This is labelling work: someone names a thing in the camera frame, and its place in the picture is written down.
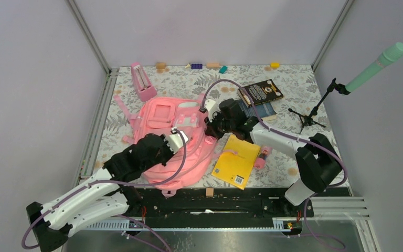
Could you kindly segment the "black paperback book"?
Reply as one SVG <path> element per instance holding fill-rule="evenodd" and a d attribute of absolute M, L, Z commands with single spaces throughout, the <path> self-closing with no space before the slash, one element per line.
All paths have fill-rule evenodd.
<path fill-rule="evenodd" d="M 242 101 L 251 108 L 251 100 L 255 106 L 284 98 L 282 91 L 272 79 L 253 83 L 238 90 Z"/>

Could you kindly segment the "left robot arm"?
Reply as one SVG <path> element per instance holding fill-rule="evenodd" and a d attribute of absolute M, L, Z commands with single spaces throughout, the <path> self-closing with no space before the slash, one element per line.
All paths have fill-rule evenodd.
<path fill-rule="evenodd" d="M 103 168 L 82 184 L 48 203 L 32 202 L 26 207 L 30 227 L 24 233 L 24 249 L 54 251 L 85 227 L 127 213 L 137 215 L 140 199 L 124 189 L 150 168 L 167 162 L 179 151 L 187 156 L 188 136 L 177 128 L 169 135 L 149 133 L 122 152 L 112 155 Z"/>

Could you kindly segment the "long wooden block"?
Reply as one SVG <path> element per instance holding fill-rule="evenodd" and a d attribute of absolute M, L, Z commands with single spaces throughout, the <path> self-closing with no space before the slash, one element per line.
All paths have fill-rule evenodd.
<path fill-rule="evenodd" d="M 219 69 L 220 63 L 219 62 L 208 62 L 208 63 L 206 63 L 206 68 L 207 69 Z"/>

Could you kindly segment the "teal block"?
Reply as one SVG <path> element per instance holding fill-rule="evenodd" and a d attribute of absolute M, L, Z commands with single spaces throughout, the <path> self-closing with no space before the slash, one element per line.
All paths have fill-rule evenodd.
<path fill-rule="evenodd" d="M 222 67 L 219 69 L 219 73 L 220 73 L 220 74 L 224 74 L 224 73 L 227 71 L 227 69 L 228 69 L 227 66 L 222 66 Z"/>

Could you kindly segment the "pink student backpack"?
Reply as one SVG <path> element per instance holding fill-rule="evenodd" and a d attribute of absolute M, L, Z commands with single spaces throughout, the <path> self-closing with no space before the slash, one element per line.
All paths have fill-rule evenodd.
<path fill-rule="evenodd" d="M 118 95 L 114 99 L 133 130 L 133 137 L 125 135 L 123 141 L 137 143 L 148 133 L 169 134 L 172 128 L 178 128 L 186 135 L 186 154 L 179 150 L 166 165 L 158 164 L 142 175 L 164 196 L 172 197 L 178 189 L 198 182 L 211 160 L 219 157 L 214 153 L 217 139 L 205 134 L 205 115 L 199 111 L 202 96 L 196 100 L 155 97 L 147 101 L 137 114 L 130 113 Z"/>

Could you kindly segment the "small wooden cube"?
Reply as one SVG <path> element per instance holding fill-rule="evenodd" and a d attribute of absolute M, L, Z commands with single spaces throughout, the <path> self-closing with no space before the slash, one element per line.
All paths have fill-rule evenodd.
<path fill-rule="evenodd" d="M 214 197 L 214 188 L 206 188 L 205 190 L 205 196 L 206 197 Z"/>

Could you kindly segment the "floral table mat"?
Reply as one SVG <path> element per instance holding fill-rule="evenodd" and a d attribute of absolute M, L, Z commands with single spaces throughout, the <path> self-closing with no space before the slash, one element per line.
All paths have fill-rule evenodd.
<path fill-rule="evenodd" d="M 291 108 L 300 114 L 309 114 L 322 97 L 310 65 L 282 65 L 276 70 L 263 65 L 227 66 L 228 69 L 225 73 L 205 68 L 190 70 L 184 66 L 170 66 L 163 71 L 156 70 L 155 67 L 143 68 L 156 88 L 158 97 L 195 99 L 201 93 L 205 93 L 207 88 L 218 79 L 230 79 L 241 86 L 272 79 L 284 97 L 271 102 L 277 116 L 266 124 L 295 134 L 299 133 L 301 122 L 299 117 L 289 112 L 288 109 Z M 87 165 L 85 172 L 82 172 L 82 176 L 89 176 L 96 172 L 113 154 L 126 149 L 129 143 L 122 140 L 123 136 L 133 136 L 132 128 L 113 96 L 119 95 L 131 113 L 138 113 L 144 104 L 133 88 L 130 67 L 121 67 L 115 73 L 118 76 L 115 84 L 112 85 L 114 86 L 113 91 L 109 91 L 110 107 L 106 109 L 108 115 L 104 118 L 105 125 L 100 137 L 98 152 L 92 158 L 92 163 L 88 161 L 89 165 Z M 239 99 L 240 97 L 235 85 L 221 82 L 211 89 L 208 98 L 220 103 L 228 98 Z M 324 104 L 318 110 L 315 120 L 325 125 L 326 128 L 317 125 L 306 127 L 303 129 L 302 135 L 309 137 L 318 132 L 326 135 L 340 156 Z M 205 175 L 189 187 L 236 188 L 211 175 L 216 161 L 216 159 L 211 161 Z M 289 187 L 298 178 L 300 177 L 295 160 L 273 150 L 264 169 L 252 170 L 245 189 L 251 187 Z"/>

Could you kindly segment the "black microphone tripod stand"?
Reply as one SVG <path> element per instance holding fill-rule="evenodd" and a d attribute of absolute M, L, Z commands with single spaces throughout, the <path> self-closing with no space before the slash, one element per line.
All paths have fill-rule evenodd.
<path fill-rule="evenodd" d="M 303 129 L 305 129 L 306 127 L 311 127 L 313 125 L 319 125 L 319 126 L 321 126 L 323 128 L 326 127 L 325 125 L 315 121 L 313 117 L 318 114 L 320 106 L 323 104 L 324 100 L 328 97 L 328 95 L 331 92 L 333 92 L 334 90 L 336 90 L 339 94 L 342 94 L 342 95 L 349 95 L 351 93 L 350 91 L 348 91 L 346 89 L 346 86 L 344 84 L 337 83 L 336 78 L 334 78 L 332 80 L 332 82 L 330 83 L 330 85 L 327 87 L 326 93 L 319 100 L 319 102 L 313 107 L 313 109 L 310 111 L 310 113 L 308 115 L 300 114 L 297 111 L 295 111 L 295 110 L 293 110 L 291 108 L 288 108 L 288 111 L 290 113 L 294 113 L 299 117 L 299 120 L 301 122 L 301 129 L 300 129 L 299 134 L 301 134 Z"/>

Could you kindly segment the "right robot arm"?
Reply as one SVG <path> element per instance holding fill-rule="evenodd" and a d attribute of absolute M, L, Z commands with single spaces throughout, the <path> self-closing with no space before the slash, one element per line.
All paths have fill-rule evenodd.
<path fill-rule="evenodd" d="M 200 112 L 207 114 L 206 135 L 221 139 L 224 134 L 232 133 L 239 140 L 271 147 L 296 160 L 300 178 L 286 190 L 280 202 L 284 215 L 295 215 L 308 198 L 335 187 L 333 181 L 340 173 L 344 177 L 339 185 L 347 180 L 343 161 L 323 134 L 304 137 L 271 127 L 258 115 L 247 117 L 234 99 L 217 103 L 205 94 Z"/>

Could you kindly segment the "pink metronome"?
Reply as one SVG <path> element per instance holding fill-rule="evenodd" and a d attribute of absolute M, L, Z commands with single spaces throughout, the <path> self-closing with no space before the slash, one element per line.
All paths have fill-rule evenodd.
<path fill-rule="evenodd" d="M 155 87 L 138 62 L 131 65 L 131 75 L 136 94 L 142 102 L 147 102 L 157 95 Z"/>

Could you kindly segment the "wooden block far left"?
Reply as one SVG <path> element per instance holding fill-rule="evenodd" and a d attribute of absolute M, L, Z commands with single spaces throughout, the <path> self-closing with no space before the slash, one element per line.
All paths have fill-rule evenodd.
<path fill-rule="evenodd" d="M 157 63 L 155 64 L 155 67 L 156 67 L 157 70 L 165 69 L 165 68 L 166 68 L 166 63 L 164 63 L 164 62 L 157 62 Z"/>

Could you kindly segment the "pink clear pencil case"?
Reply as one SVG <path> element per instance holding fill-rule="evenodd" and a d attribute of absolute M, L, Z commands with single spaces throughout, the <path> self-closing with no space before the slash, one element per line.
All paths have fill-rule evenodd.
<path fill-rule="evenodd" d="M 272 152 L 272 147 L 269 146 L 262 146 L 260 148 L 260 152 L 254 162 L 254 168 L 255 169 L 263 169 L 266 165 L 266 160 L 268 158 L 268 156 L 271 154 Z"/>

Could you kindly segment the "yellow block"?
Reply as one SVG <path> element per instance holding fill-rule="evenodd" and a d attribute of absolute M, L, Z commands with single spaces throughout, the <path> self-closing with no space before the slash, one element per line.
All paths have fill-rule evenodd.
<path fill-rule="evenodd" d="M 270 68 L 271 69 L 278 69 L 280 67 L 280 64 L 278 62 L 271 62 L 270 63 Z"/>

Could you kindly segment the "dark blue book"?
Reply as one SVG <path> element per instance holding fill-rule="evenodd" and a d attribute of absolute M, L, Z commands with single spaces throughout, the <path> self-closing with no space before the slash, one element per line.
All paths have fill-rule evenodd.
<path fill-rule="evenodd" d="M 242 100 L 236 100 L 236 102 L 238 102 L 241 110 L 245 113 L 247 117 L 259 116 L 263 121 L 275 120 L 277 117 L 277 113 L 275 112 L 274 108 L 269 102 L 263 104 L 256 104 L 255 111 L 252 107 L 248 107 L 246 103 L 243 102 Z"/>

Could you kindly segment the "purple toy brick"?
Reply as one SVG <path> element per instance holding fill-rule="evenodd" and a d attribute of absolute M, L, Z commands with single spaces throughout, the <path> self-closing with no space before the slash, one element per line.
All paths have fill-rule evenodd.
<path fill-rule="evenodd" d="M 191 64 L 190 68 L 192 70 L 200 70 L 200 69 L 203 69 L 203 64 Z"/>

